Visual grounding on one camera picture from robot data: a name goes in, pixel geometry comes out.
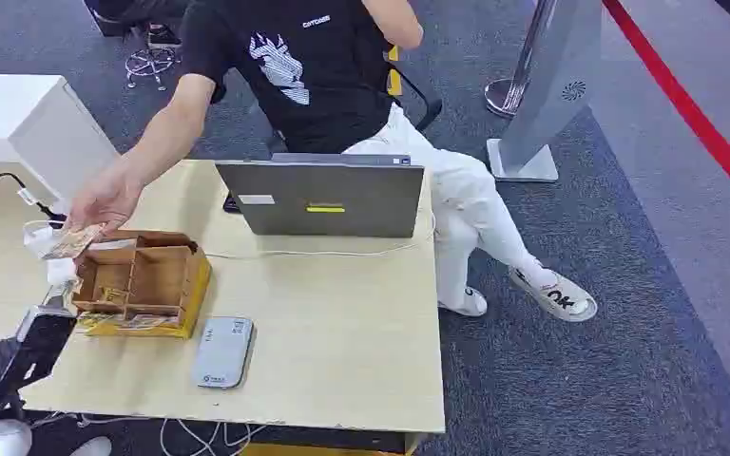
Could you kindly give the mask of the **person's right hand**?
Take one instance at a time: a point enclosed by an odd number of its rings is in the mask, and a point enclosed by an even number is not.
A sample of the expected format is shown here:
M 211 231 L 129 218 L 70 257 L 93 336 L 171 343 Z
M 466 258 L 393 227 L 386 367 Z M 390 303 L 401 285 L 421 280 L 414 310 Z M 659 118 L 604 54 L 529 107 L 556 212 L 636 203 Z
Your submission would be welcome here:
M 133 215 L 145 183 L 123 161 L 111 165 L 90 181 L 72 201 L 66 227 L 80 231 L 100 225 L 110 235 Z

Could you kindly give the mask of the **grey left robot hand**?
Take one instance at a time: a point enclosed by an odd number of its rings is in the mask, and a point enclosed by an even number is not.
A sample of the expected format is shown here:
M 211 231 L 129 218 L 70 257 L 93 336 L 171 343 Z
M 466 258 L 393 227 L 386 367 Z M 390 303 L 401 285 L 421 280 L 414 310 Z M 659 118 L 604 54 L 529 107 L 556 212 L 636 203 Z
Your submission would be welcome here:
M 77 324 L 67 308 L 79 280 L 49 289 L 44 302 L 31 307 L 16 332 L 17 351 L 0 370 L 0 387 L 8 393 L 50 376 Z

